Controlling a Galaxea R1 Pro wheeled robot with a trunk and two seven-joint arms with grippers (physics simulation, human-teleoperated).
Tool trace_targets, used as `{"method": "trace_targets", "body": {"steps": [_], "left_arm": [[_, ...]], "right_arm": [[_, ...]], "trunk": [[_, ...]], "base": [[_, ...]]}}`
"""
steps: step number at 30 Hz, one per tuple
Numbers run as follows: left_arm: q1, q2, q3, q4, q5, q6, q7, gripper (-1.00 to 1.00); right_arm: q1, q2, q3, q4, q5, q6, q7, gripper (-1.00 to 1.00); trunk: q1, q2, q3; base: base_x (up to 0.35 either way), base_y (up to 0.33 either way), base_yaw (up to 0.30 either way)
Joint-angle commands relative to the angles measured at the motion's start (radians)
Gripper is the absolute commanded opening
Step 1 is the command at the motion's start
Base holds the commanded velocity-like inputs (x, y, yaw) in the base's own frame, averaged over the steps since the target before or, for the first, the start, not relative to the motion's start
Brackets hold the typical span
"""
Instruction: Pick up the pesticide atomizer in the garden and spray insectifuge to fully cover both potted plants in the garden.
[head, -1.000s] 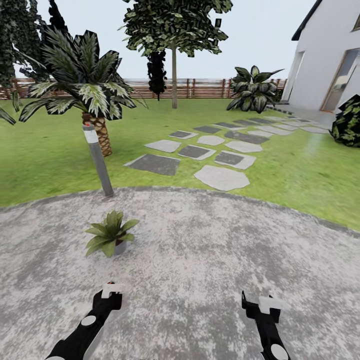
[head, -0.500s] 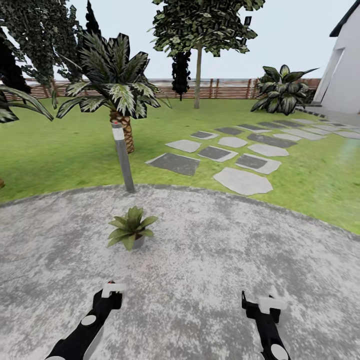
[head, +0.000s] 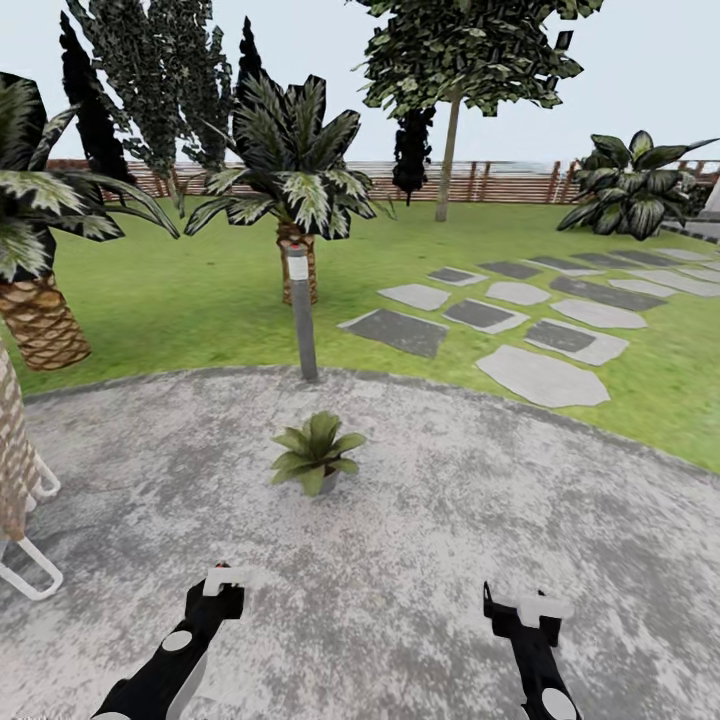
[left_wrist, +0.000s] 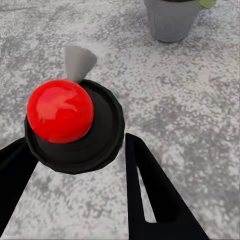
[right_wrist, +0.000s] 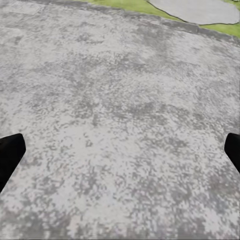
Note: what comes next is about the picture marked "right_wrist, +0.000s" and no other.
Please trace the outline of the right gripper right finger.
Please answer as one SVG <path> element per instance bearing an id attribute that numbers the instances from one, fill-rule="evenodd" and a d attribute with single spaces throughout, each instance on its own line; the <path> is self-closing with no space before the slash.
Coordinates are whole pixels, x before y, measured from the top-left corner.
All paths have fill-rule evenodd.
<path id="1" fill-rule="evenodd" d="M 226 137 L 224 151 L 240 173 L 240 135 L 229 133 Z"/>

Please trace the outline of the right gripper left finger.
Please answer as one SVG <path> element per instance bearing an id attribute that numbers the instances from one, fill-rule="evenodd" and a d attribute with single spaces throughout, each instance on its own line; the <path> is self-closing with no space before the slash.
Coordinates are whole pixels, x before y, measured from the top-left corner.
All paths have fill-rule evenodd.
<path id="1" fill-rule="evenodd" d="M 22 133 L 0 138 L 0 193 L 26 152 Z"/>

